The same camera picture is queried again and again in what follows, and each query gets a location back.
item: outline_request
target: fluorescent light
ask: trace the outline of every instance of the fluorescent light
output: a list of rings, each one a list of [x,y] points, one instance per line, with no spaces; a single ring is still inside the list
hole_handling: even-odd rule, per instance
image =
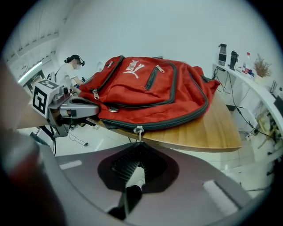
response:
[[[24,80],[28,76],[29,73],[31,73],[34,69],[36,69],[38,66],[42,64],[42,61],[40,61],[37,65],[33,66],[26,74],[24,74],[19,80],[18,83]]]

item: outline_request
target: puma logo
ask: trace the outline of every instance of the puma logo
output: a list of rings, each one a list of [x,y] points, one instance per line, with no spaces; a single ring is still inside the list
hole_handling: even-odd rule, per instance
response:
[[[136,68],[135,66],[137,65],[138,60],[133,60],[130,65],[126,68],[126,70],[128,72],[123,72],[123,74],[129,73],[129,74],[133,74],[134,76],[136,76],[136,78],[138,79],[138,75],[136,74],[136,71],[140,68],[143,68],[144,65],[143,64],[139,64]]]

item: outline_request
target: plastic bottle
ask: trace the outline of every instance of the plastic bottle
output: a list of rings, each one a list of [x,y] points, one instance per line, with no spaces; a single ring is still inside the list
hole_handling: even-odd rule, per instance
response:
[[[250,56],[251,54],[249,52],[247,52],[247,58],[243,63],[243,67],[242,67],[242,72],[247,74],[248,71],[251,69],[251,64],[250,64]]]

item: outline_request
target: person wearing cap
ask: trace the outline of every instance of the person wearing cap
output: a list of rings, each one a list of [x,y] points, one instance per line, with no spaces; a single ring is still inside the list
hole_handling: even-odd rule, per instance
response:
[[[78,55],[72,55],[64,60],[63,64],[57,73],[55,74],[55,82],[59,85],[64,85],[68,89],[72,89],[75,92],[80,92],[79,89],[75,88],[72,85],[72,79],[76,82],[77,85],[81,85],[82,81],[77,77],[76,71],[81,68],[81,61]]]

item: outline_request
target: dried flower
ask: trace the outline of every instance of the dried flower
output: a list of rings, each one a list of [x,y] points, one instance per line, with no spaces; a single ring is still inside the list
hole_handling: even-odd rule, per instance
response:
[[[256,70],[256,73],[258,74],[258,76],[262,78],[266,76],[270,76],[272,74],[272,72],[269,69],[269,66],[271,64],[264,61],[264,59],[259,54],[257,54],[257,56],[258,58],[254,63],[254,69]]]

